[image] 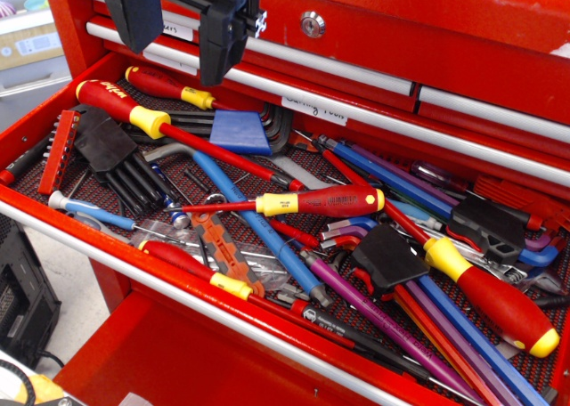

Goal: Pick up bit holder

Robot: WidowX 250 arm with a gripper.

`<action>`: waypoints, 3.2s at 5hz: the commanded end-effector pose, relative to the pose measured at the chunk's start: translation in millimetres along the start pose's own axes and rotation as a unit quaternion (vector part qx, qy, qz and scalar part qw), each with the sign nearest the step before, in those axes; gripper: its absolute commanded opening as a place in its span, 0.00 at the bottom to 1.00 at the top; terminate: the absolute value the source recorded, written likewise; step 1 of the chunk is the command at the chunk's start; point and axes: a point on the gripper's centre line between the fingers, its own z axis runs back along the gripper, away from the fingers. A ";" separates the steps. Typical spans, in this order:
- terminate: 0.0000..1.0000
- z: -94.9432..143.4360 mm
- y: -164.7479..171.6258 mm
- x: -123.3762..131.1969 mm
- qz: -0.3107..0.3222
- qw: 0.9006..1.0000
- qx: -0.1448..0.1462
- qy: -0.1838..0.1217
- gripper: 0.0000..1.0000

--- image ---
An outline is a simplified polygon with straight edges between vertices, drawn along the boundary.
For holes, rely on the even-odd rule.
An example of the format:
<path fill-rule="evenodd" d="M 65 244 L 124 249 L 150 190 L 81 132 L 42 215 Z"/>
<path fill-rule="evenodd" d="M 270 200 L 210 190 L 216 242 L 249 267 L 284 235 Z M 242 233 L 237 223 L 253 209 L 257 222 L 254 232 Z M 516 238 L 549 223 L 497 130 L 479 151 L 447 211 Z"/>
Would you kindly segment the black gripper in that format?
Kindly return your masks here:
<path fill-rule="evenodd" d="M 167 0 L 199 12 L 199 71 L 205 86 L 220 85 L 240 63 L 247 34 L 258 38 L 266 30 L 267 12 L 260 0 Z M 121 41 L 141 53 L 163 32 L 160 0 L 104 0 Z"/>

